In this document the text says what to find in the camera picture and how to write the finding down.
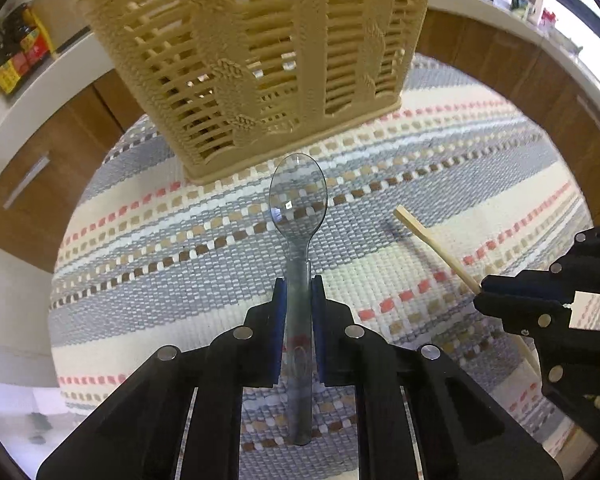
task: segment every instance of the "spoon handle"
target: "spoon handle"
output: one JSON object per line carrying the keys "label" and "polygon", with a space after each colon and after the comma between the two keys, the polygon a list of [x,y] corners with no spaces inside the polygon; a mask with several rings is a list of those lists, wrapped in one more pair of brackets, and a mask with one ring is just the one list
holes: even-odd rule
{"label": "spoon handle", "polygon": [[312,352],[311,262],[306,258],[286,261],[286,418],[293,444],[311,441],[312,429]]}

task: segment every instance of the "white wall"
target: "white wall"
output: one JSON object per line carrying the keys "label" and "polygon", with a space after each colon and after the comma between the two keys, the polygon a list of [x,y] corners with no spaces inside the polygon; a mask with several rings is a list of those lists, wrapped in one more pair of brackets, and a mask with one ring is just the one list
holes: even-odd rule
{"label": "white wall", "polygon": [[0,382],[55,386],[46,325],[51,274],[0,250]]}

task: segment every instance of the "beige plastic basket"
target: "beige plastic basket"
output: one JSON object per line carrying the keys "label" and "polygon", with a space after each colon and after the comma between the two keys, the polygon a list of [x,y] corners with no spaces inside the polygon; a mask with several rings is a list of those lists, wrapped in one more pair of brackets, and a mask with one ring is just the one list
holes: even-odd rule
{"label": "beige plastic basket", "polygon": [[196,183],[400,105],[428,0],[78,0]]}

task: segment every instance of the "spoon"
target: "spoon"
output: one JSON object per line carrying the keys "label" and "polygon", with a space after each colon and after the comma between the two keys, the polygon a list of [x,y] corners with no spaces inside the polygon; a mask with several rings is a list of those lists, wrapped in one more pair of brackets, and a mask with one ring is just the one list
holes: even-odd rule
{"label": "spoon", "polygon": [[311,441],[312,324],[309,243],[327,213],[327,183],[310,156],[293,153],[271,179],[269,211],[286,238],[287,420],[293,444]]}

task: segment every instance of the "round table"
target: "round table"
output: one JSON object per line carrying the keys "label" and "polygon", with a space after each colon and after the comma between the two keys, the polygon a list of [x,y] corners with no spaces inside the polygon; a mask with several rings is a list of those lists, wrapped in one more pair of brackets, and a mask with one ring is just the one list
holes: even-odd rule
{"label": "round table", "polygon": [[[555,454],[572,423],[542,397],[500,321],[476,312],[458,277],[392,216],[403,204],[478,280],[546,269],[592,224],[544,131],[468,76],[416,56],[400,110],[301,151],[328,183],[310,250],[327,297],[391,343],[439,345]],[[285,257],[267,208],[278,161],[196,186],[147,117],[110,151],[53,278],[53,357],[78,416],[161,345],[205,346],[270,299]],[[578,293],[573,310],[573,326],[600,328],[600,296]],[[304,447],[285,441],[285,404],[284,381],[245,388],[241,478],[357,467],[353,388],[315,381],[314,438]]]}

